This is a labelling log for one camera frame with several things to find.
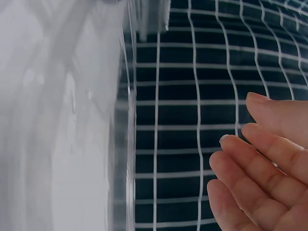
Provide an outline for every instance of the skin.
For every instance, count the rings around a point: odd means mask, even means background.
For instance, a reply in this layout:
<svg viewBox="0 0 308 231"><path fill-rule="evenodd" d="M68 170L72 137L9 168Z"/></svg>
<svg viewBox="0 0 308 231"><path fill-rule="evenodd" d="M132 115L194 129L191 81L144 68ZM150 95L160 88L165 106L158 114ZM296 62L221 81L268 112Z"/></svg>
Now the skin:
<svg viewBox="0 0 308 231"><path fill-rule="evenodd" d="M308 101L246 101L257 123L242 134L252 145L228 135L210 158L214 217L223 231L308 231Z"/></svg>

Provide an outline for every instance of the transparent plastic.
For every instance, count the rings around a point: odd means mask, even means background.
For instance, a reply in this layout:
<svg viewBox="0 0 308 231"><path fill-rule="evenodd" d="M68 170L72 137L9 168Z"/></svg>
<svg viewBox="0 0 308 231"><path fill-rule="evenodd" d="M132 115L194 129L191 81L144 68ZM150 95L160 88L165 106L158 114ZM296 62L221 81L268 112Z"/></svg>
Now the transparent plastic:
<svg viewBox="0 0 308 231"><path fill-rule="evenodd" d="M1 0L0 231L133 230L130 4Z"/></svg>

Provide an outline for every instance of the dark fabric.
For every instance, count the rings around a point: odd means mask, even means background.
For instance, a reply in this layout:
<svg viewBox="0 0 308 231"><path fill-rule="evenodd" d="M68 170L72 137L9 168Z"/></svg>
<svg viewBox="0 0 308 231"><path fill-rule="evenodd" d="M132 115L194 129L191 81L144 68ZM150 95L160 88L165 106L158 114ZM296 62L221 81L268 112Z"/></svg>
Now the dark fabric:
<svg viewBox="0 0 308 231"><path fill-rule="evenodd" d="M153 229L157 65L159 106L155 180L159 231L194 231L197 227L198 103L204 166L201 230L216 231L220 229L213 220L206 192L207 182L215 178L208 160L219 150L218 141L222 135L238 133L242 137L241 125L253 122L245 106L247 93L266 95L267 88L272 99L292 99L293 95L295 100L308 100L308 8L298 0L264 0L262 4L263 21L261 3L243 0L247 27L240 17L241 1L220 0L216 9L214 0L192 0L200 102L193 73L193 39L187 0L172 1L169 31L160 36L159 63L156 59L157 35L150 35L147 43L138 42L135 206L138 231ZM215 17L216 11L227 41Z"/></svg>

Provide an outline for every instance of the white surface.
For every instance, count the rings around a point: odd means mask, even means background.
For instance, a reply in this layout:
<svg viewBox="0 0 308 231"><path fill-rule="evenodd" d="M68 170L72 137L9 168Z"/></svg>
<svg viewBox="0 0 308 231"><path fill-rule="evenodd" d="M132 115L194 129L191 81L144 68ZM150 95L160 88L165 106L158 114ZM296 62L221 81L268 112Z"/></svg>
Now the white surface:
<svg viewBox="0 0 308 231"><path fill-rule="evenodd" d="M0 231L108 230L125 7L1 0Z"/></svg>

